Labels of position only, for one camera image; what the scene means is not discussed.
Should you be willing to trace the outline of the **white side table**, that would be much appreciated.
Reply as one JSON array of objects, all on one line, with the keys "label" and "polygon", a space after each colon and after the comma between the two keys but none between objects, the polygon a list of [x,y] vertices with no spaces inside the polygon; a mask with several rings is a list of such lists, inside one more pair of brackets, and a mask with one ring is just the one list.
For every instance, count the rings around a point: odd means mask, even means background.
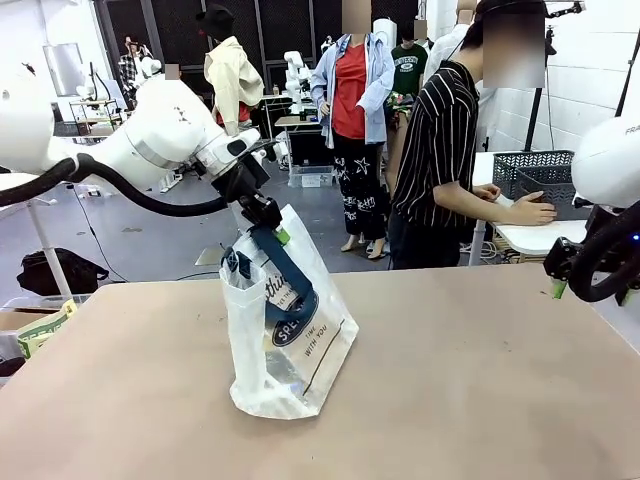
[{"label": "white side table", "polygon": [[[494,152],[477,153],[473,173],[473,184],[488,183],[493,174]],[[504,196],[500,204],[507,205],[511,199]],[[507,242],[508,246],[522,255],[533,257],[545,256],[559,237],[567,237],[571,241],[582,241],[586,236],[587,220],[554,221],[542,226],[494,226],[497,233]],[[482,245],[484,243],[486,222],[477,220],[469,251],[469,266],[480,264]]]}]

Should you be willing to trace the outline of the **black light stand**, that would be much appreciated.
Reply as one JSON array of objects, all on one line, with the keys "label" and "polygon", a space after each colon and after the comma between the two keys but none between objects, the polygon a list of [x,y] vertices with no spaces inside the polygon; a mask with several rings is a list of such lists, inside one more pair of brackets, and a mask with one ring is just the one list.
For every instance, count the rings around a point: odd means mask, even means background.
[{"label": "black light stand", "polygon": [[620,117],[623,113],[624,110],[624,106],[625,106],[625,102],[629,93],[629,88],[630,88],[630,84],[631,84],[631,78],[632,78],[632,74],[633,74],[633,69],[635,64],[638,62],[637,59],[632,59],[629,61],[629,70],[627,73],[627,77],[625,79],[622,91],[621,91],[621,95],[618,101],[618,105],[615,111],[615,115],[614,117]]}]

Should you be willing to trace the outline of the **person's right forearm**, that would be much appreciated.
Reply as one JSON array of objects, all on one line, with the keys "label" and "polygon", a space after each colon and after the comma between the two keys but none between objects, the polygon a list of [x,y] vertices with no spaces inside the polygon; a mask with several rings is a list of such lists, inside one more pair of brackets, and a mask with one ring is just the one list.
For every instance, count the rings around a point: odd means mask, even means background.
[{"label": "person's right forearm", "polygon": [[435,203],[447,210],[488,222],[509,224],[509,208],[478,198],[471,190],[464,189],[458,182],[436,186],[433,189]]}]

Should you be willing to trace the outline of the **grey mannequin base plate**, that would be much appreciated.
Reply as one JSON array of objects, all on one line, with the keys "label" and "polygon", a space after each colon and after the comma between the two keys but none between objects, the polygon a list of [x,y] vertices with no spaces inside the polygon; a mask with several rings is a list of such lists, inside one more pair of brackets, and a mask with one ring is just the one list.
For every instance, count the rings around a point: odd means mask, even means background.
[{"label": "grey mannequin base plate", "polygon": [[195,262],[197,267],[214,266],[220,263],[225,252],[221,246],[211,246],[205,248]]}]

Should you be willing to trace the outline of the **person in plaid shirt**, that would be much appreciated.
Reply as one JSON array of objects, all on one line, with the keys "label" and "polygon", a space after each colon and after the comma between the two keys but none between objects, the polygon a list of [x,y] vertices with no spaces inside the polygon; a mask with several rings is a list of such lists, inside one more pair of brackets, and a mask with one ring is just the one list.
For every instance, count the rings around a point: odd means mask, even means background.
[{"label": "person in plaid shirt", "polygon": [[153,55],[143,43],[133,35],[125,37],[126,53],[119,59],[119,75],[123,87],[123,96],[131,108],[136,105],[137,90],[145,79],[142,60]]}]

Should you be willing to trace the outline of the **translucent white shopping bag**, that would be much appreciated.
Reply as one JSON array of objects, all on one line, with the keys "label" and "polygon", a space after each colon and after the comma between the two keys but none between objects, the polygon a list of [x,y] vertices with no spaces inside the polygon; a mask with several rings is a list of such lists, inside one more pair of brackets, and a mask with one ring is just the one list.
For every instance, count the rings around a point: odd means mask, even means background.
[{"label": "translucent white shopping bag", "polygon": [[235,379],[230,396],[252,416],[318,415],[359,327],[307,228],[290,205],[273,231],[246,231],[221,260],[219,277]]}]

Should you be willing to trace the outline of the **brown cardboard box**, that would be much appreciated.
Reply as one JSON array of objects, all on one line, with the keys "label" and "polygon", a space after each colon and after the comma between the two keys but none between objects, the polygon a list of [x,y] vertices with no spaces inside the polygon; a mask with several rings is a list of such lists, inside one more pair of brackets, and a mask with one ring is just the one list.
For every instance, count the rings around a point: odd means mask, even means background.
[{"label": "brown cardboard box", "polygon": [[0,331],[16,331],[43,317],[33,312],[0,311]]}]

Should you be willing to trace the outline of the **clear plastic storage bin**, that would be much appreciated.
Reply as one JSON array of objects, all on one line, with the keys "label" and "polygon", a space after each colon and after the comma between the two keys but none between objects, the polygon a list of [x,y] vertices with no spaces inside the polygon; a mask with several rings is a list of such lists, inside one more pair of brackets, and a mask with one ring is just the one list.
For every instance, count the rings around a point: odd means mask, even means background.
[{"label": "clear plastic storage bin", "polygon": [[334,182],[332,166],[297,166],[289,171],[288,186],[292,188],[331,187]]}]

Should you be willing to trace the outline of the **mannequin in beige jacket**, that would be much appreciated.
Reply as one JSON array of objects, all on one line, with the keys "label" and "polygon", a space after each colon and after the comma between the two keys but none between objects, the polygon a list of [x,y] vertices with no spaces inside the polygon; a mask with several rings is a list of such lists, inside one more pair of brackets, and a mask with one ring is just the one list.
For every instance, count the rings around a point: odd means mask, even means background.
[{"label": "mannequin in beige jacket", "polygon": [[230,10],[209,2],[196,20],[213,45],[204,59],[204,77],[214,92],[212,115],[228,135],[235,136],[252,125],[251,112],[264,93],[263,79],[233,33]]}]

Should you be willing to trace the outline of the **white table with legs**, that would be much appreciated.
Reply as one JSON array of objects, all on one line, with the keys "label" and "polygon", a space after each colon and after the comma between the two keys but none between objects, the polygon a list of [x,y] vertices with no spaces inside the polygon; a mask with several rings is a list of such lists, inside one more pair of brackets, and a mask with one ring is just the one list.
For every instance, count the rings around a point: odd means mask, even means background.
[{"label": "white table with legs", "polygon": [[[9,190],[14,187],[22,187],[29,181],[32,181],[36,178],[35,175],[26,174],[26,173],[8,173],[8,174],[0,174],[0,193],[4,193],[6,190]],[[41,222],[41,218],[39,215],[39,210],[37,206],[39,204],[45,206],[51,206],[56,203],[56,200],[46,201],[40,198],[39,194],[31,195],[26,200],[15,201],[12,200],[10,205],[25,203],[26,207],[31,216],[32,223],[34,225],[35,231],[39,238],[42,250],[45,254],[45,258],[52,272],[55,283],[60,291],[60,295],[69,300],[72,298],[72,292],[64,275],[62,266],[55,252],[55,248],[51,245],[47,234],[45,232],[44,226]]]}]

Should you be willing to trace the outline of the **green and white paper bag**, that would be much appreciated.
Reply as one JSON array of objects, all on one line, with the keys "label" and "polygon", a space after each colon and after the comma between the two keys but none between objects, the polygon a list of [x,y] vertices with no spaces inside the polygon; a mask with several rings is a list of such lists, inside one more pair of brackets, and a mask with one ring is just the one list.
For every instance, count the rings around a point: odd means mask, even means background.
[{"label": "green and white paper bag", "polygon": [[30,359],[76,311],[77,305],[70,299],[62,305],[60,310],[18,329],[16,339],[24,358]]}]

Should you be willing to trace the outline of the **person's right hand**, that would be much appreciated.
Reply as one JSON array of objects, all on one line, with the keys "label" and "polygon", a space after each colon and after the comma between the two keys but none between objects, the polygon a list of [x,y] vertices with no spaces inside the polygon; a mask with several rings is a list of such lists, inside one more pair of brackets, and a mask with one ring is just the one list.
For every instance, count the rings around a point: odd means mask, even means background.
[{"label": "person's right hand", "polygon": [[509,223],[518,226],[542,226],[557,217],[556,208],[543,200],[544,192],[527,194],[509,208]]}]

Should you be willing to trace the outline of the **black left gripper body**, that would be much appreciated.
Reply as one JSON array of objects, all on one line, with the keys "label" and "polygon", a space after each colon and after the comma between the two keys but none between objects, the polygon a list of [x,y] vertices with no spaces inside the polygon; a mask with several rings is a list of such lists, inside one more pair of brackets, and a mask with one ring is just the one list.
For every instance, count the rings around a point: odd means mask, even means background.
[{"label": "black left gripper body", "polygon": [[270,179],[255,158],[241,158],[212,182],[212,186],[232,210],[240,231],[255,227],[275,231],[282,216],[277,202],[264,196],[260,187]]}]

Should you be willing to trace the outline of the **person in green t-shirt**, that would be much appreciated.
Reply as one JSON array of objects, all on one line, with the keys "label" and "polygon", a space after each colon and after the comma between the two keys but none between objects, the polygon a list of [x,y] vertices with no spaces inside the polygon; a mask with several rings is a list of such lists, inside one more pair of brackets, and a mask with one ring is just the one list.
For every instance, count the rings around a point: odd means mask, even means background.
[{"label": "person in green t-shirt", "polygon": [[403,23],[399,32],[401,43],[392,50],[395,68],[392,91],[415,99],[422,86],[428,53],[416,42],[413,20]]}]

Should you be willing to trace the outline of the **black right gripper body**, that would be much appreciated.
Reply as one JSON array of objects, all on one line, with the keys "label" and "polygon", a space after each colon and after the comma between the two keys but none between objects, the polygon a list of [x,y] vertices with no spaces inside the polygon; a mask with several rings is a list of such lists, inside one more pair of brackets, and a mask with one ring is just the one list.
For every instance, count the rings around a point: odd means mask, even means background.
[{"label": "black right gripper body", "polygon": [[573,265],[583,245],[566,237],[559,237],[543,261],[548,277],[560,282],[567,282],[571,276]]}]

